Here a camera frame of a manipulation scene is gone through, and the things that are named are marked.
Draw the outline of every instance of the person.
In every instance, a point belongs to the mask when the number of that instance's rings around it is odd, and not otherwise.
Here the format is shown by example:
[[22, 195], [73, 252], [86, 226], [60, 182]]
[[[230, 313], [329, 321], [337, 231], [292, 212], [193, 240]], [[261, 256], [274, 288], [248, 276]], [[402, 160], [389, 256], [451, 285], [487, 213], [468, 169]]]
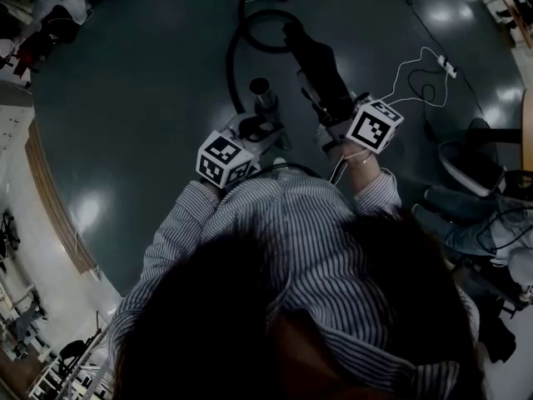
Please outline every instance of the person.
[[428, 188], [424, 199], [412, 213], [428, 233], [459, 253], [490, 257], [496, 266], [508, 265], [512, 278], [523, 287], [521, 297], [529, 301], [533, 203], [500, 194], [481, 199], [443, 187]]
[[114, 400], [485, 398], [476, 306], [394, 176], [342, 152], [355, 212], [291, 168], [185, 187], [109, 325]]
[[[526, 0], [525, 2], [521, 2], [520, 0], [513, 0], [515, 2], [516, 8], [518, 9], [518, 12], [520, 14], [520, 17], [526, 23], [526, 25], [533, 24], [533, 0]], [[502, 10], [499, 12], [496, 12], [501, 18], [511, 18], [509, 22], [506, 22], [506, 28], [507, 31], [511, 31], [511, 29], [516, 28], [516, 22], [512, 17], [511, 12], [509, 12], [509, 9]]]
[[34, 299], [26, 311], [9, 322], [2, 322], [2, 346], [13, 351], [17, 358], [24, 358], [27, 354], [24, 340], [31, 324], [37, 320], [47, 323], [46, 313], [40, 305], [37, 292], [34, 292]]

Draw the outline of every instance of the black cloth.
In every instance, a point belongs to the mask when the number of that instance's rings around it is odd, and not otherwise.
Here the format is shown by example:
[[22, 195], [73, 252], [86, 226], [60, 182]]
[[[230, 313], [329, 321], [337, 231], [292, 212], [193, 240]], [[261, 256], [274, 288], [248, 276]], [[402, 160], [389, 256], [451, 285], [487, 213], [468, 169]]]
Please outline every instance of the black cloth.
[[80, 26], [63, 6], [54, 6], [52, 11], [41, 21], [42, 32], [54, 37], [56, 43], [72, 43]]
[[533, 202], [533, 172], [506, 172], [506, 190], [503, 193], [508, 197]]
[[533, 0], [526, 0], [525, 2], [514, 0], [514, 2], [521, 18], [527, 25], [531, 25], [533, 23]]
[[37, 63], [44, 61], [53, 48], [53, 40], [43, 31], [35, 32], [22, 42], [18, 48], [18, 64], [14, 74], [22, 76], [28, 68], [35, 69]]
[[490, 297], [478, 305], [480, 311], [480, 343], [484, 343], [491, 362], [506, 362], [516, 350], [515, 335], [500, 319], [504, 305], [501, 298]]
[[20, 33], [17, 19], [12, 17], [7, 8], [0, 3], [0, 38], [14, 38]]
[[61, 357], [62, 360], [80, 357], [83, 355], [85, 350], [87, 350], [87, 345], [85, 345], [84, 341], [78, 339], [77, 341], [72, 341], [63, 347], [63, 349], [59, 352], [59, 357]]

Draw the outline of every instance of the bracelet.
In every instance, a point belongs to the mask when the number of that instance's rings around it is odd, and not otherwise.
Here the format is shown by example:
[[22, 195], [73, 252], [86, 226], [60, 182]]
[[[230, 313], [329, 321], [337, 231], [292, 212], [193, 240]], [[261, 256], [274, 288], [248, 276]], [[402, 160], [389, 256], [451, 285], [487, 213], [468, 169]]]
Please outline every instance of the bracelet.
[[356, 152], [355, 154], [350, 154], [349, 156], [345, 156], [344, 159], [345, 159], [345, 160], [350, 160], [350, 159], [352, 159], [352, 158], [354, 158], [354, 157], [361, 156], [362, 154], [364, 154], [364, 153], [366, 153], [366, 152], [372, 153], [371, 150], [364, 149], [363, 151]]
[[350, 166], [350, 168], [358, 168], [360, 166], [362, 166], [363, 164], [365, 164], [366, 162], [368, 162], [371, 157], [373, 156], [374, 154], [371, 152], [370, 153], [370, 156], [368, 156], [367, 158], [365, 158], [362, 162], [360, 162], [359, 164], [356, 164], [355, 166]]

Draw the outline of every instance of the table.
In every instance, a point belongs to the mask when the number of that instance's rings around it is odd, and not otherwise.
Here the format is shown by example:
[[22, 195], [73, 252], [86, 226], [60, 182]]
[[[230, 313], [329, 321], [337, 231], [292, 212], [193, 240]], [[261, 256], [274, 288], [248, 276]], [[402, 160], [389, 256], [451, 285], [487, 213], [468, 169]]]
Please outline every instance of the table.
[[470, 127], [467, 142], [519, 143], [521, 145], [522, 170], [533, 172], [533, 91], [526, 89], [522, 98], [520, 129], [484, 129]]

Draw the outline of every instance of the power strip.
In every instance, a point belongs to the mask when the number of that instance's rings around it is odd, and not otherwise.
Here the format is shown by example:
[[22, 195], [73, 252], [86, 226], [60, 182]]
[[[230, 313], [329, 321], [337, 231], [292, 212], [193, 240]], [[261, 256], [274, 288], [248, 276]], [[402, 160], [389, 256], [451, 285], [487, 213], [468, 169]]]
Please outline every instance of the power strip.
[[440, 55], [436, 59], [436, 61], [442, 68], [444, 68], [446, 70], [446, 72], [448, 73], [448, 75], [451, 78], [456, 78], [457, 77], [457, 70], [452, 67], [452, 65], [447, 61], [447, 59], [445, 57]]

